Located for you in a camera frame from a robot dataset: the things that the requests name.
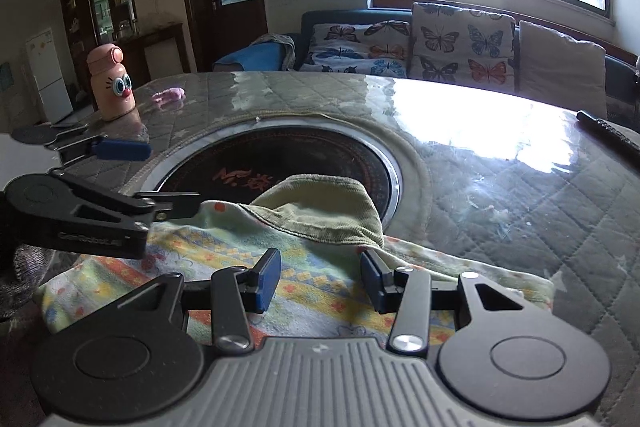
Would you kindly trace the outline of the small pink toy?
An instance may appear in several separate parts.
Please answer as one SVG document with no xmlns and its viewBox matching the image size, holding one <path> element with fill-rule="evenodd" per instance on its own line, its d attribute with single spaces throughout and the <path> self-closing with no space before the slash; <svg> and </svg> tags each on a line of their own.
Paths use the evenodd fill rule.
<svg viewBox="0 0 640 427">
<path fill-rule="evenodd" d="M 179 87 L 171 87 L 152 95 L 152 101 L 157 105 L 165 105 L 183 100 L 186 92 Z"/>
</svg>

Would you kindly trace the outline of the floral children's shirt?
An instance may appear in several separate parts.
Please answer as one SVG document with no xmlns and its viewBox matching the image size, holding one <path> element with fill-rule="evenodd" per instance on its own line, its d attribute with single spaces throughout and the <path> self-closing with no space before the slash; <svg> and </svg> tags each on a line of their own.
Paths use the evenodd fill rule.
<svg viewBox="0 0 640 427">
<path fill-rule="evenodd" d="M 177 272 L 188 281 L 217 270 L 250 267 L 279 249 L 282 272 L 269 309 L 250 316 L 256 340 L 266 336 L 385 339 L 393 317 L 376 313 L 364 291 L 359 256 L 372 248 L 390 268 L 408 265 L 453 282 L 477 272 L 551 309 L 554 285 L 536 275 L 464 260 L 384 234 L 363 185 L 338 176 L 300 174 L 248 205 L 209 199 L 184 219 L 152 225 L 140 260 L 81 257 L 36 295 L 52 333 L 122 297 L 154 277 Z"/>
</svg>

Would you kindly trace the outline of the butterfly pillow upright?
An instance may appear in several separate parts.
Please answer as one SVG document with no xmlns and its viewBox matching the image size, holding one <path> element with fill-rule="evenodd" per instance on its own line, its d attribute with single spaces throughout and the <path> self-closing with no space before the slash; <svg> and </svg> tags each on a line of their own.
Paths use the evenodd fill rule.
<svg viewBox="0 0 640 427">
<path fill-rule="evenodd" d="M 512 16 L 416 3 L 411 29 L 409 77 L 515 92 L 516 21 Z"/>
</svg>

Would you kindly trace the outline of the blue sofa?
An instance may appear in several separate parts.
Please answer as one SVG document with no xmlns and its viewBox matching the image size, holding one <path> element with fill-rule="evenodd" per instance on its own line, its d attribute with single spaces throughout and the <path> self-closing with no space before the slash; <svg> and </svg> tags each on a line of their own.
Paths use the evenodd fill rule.
<svg viewBox="0 0 640 427">
<path fill-rule="evenodd" d="M 510 14 L 441 3 L 307 12 L 297 34 L 263 35 L 214 67 L 448 83 L 639 127 L 638 70 L 604 46 Z"/>
</svg>

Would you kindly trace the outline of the white refrigerator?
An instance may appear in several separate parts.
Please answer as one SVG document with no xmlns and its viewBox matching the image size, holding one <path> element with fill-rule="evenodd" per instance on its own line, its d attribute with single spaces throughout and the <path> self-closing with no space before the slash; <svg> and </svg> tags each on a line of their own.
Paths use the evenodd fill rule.
<svg viewBox="0 0 640 427">
<path fill-rule="evenodd" d="M 44 116 L 46 121 L 55 124 L 73 113 L 73 106 L 58 62 L 52 30 L 41 31 L 28 39 L 25 46 Z"/>
</svg>

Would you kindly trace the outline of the butterfly pillow lying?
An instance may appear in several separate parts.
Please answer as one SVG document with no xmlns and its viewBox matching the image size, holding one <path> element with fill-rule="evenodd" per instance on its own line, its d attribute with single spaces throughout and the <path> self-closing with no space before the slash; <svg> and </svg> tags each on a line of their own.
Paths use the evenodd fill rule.
<svg viewBox="0 0 640 427">
<path fill-rule="evenodd" d="M 410 24 L 402 20 L 317 24 L 299 70 L 406 78 L 409 40 Z"/>
</svg>

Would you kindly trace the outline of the plain cream pillow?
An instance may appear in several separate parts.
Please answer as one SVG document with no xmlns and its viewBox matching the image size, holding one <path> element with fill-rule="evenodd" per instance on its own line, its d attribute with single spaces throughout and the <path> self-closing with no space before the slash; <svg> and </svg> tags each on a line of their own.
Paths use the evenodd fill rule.
<svg viewBox="0 0 640 427">
<path fill-rule="evenodd" d="M 554 29 L 521 22 L 518 94 L 605 118 L 605 49 Z"/>
</svg>

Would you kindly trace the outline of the wooden display cabinet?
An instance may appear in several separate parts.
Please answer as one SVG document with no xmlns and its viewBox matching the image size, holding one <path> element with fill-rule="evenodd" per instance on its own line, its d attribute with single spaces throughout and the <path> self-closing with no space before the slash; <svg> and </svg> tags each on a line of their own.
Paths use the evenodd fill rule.
<svg viewBox="0 0 640 427">
<path fill-rule="evenodd" d="M 191 72 L 183 24 L 155 8 L 140 15 L 136 0 L 60 0 L 65 35 L 79 90 L 96 105 L 88 54 L 102 44 L 124 50 L 124 64 L 134 87 L 156 78 Z"/>
</svg>

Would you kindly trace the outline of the black remote control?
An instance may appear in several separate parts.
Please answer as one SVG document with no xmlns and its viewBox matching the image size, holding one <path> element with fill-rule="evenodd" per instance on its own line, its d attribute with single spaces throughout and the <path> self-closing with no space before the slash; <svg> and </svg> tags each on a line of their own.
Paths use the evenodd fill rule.
<svg viewBox="0 0 640 427">
<path fill-rule="evenodd" d="M 595 136 L 602 144 L 616 153 L 630 160 L 638 160 L 640 155 L 639 145 L 632 142 L 620 130 L 617 130 L 602 118 L 594 117 L 584 110 L 578 110 L 576 114 L 578 124 L 582 129 Z"/>
</svg>

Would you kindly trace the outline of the blue cloth on sofa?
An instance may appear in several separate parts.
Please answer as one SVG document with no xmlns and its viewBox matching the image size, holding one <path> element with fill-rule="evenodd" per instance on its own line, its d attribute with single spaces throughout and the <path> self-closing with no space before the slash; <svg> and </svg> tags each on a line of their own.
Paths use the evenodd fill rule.
<svg viewBox="0 0 640 427">
<path fill-rule="evenodd" d="M 271 72 L 291 70 L 296 60 L 293 37 L 265 34 L 246 48 L 221 57 L 213 66 L 214 72 Z"/>
</svg>

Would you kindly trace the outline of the pink cartoon bottle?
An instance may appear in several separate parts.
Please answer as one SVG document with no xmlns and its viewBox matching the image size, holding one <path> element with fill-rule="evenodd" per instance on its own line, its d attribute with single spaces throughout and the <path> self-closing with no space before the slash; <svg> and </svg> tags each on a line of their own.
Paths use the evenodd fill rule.
<svg viewBox="0 0 640 427">
<path fill-rule="evenodd" d="M 87 56 L 91 88 L 104 121 L 112 121 L 136 107 L 131 78 L 122 64 L 124 54 L 114 43 L 102 44 Z"/>
</svg>

